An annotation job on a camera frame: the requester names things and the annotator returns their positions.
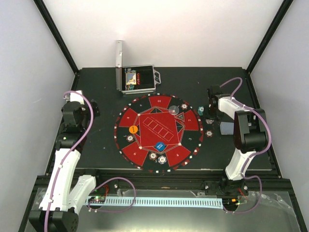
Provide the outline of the purple white chip stack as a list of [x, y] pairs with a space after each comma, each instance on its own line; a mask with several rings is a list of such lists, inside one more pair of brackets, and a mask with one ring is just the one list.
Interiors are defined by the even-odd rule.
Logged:
[[206, 119], [205, 122], [206, 122], [207, 124], [212, 124], [212, 123], [214, 122], [214, 120], [213, 120], [213, 119]]

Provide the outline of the brown white chip stack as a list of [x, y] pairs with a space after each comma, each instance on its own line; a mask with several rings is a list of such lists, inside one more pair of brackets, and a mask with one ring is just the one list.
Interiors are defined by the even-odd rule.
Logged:
[[207, 130], [205, 132], [205, 134], [206, 134], [207, 137], [212, 137], [213, 136], [213, 132], [211, 130]]

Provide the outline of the black triangular token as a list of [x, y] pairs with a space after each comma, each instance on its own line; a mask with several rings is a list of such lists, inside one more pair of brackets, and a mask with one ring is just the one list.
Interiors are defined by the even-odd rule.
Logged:
[[178, 115], [175, 116], [176, 119], [185, 122], [184, 118], [184, 112], [179, 113]]

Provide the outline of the clear round dealer puck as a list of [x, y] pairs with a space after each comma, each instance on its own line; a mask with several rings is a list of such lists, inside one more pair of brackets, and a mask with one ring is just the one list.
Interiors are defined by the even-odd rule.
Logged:
[[173, 116], [176, 116], [179, 113], [179, 107], [176, 105], [172, 105], [169, 107], [169, 113]]

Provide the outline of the orange round button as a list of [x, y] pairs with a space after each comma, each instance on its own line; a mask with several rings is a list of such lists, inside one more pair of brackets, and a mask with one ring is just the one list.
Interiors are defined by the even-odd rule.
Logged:
[[131, 134], [136, 134], [138, 132], [138, 130], [139, 130], [138, 127], [135, 126], [135, 125], [132, 125], [132, 126], [129, 127], [129, 132]]

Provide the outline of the blue small blind button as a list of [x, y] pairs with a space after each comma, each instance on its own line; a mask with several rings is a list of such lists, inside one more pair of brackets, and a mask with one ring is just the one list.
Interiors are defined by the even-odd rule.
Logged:
[[166, 146], [165, 146], [165, 144], [164, 144], [163, 142], [158, 142], [158, 143], [155, 145], [156, 150], [159, 151], [159, 152], [164, 151], [165, 147], [166, 147]]

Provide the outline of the blue white chip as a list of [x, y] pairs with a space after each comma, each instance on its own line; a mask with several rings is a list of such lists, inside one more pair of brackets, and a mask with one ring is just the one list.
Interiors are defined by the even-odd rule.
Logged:
[[164, 164], [167, 162], [167, 158], [165, 156], [160, 156], [157, 161], [159, 164]]

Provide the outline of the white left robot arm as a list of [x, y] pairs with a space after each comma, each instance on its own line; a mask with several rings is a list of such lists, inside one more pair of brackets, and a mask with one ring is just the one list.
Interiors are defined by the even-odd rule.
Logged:
[[75, 232], [87, 196], [104, 186], [101, 178], [92, 175], [80, 176], [72, 186], [87, 134], [100, 113], [97, 103], [81, 90], [67, 91], [63, 98], [66, 103], [61, 109], [63, 123], [56, 139], [54, 168], [39, 208], [31, 210], [28, 218], [37, 232]]

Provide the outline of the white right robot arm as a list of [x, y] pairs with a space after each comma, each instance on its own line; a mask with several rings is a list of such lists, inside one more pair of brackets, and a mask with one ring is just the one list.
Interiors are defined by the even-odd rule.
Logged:
[[253, 158], [265, 153], [271, 144], [270, 130], [263, 109], [253, 109], [224, 94], [219, 85], [207, 89], [208, 118], [221, 120], [226, 114], [234, 121], [233, 142], [235, 151], [219, 182], [220, 191], [232, 194], [243, 184], [245, 173]]

